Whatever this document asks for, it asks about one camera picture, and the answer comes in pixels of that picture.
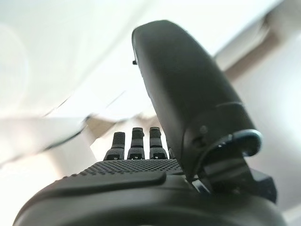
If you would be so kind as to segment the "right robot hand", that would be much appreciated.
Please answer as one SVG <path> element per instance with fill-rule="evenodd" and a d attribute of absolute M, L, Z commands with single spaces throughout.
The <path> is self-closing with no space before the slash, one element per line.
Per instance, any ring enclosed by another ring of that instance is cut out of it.
<path fill-rule="evenodd" d="M 16 226 L 284 226 L 272 177 L 249 168 L 261 149 L 233 87 L 177 24 L 132 32 L 137 65 L 160 122 L 116 132 L 104 159 L 36 193 Z"/>

